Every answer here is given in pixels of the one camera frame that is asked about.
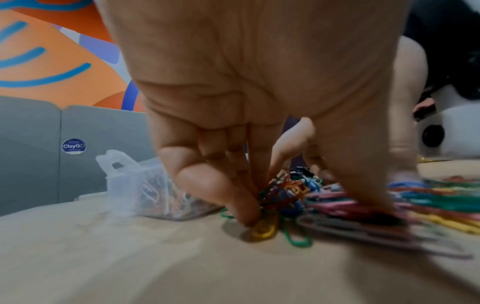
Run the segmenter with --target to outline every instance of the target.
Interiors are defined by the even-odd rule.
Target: table surface
[[[480,172],[480,161],[420,165],[427,177]],[[480,237],[449,230],[473,260],[425,256],[319,235],[251,243],[218,214],[187,222],[119,218],[105,198],[0,218],[0,303],[479,303]]]

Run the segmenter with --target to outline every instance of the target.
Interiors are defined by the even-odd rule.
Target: container handle
[[[119,163],[127,170],[141,169],[142,166],[138,164],[127,154],[118,150],[107,150],[106,154],[99,155],[96,158],[96,162],[100,165],[100,168],[107,174],[107,176],[115,174],[116,169],[114,164]]]

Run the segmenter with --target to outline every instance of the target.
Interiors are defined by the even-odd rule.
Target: plastic container
[[[106,173],[110,208],[118,214],[186,220],[218,209],[176,187],[158,158],[137,163],[121,151],[108,150],[96,161]],[[123,167],[115,169],[117,163]]]

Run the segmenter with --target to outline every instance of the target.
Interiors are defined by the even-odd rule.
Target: gray panel
[[[0,216],[58,202],[61,111],[0,96]]]
[[[60,152],[60,202],[107,190],[106,175],[95,161],[107,150],[123,151],[136,161],[155,157],[144,113],[70,106],[62,114],[60,138],[61,143],[80,139],[86,144],[79,155]]]

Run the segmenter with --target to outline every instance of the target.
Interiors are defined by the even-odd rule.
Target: black circle
[[[441,125],[430,125],[425,128],[421,140],[429,148],[436,148],[442,144],[445,138],[445,130]]]

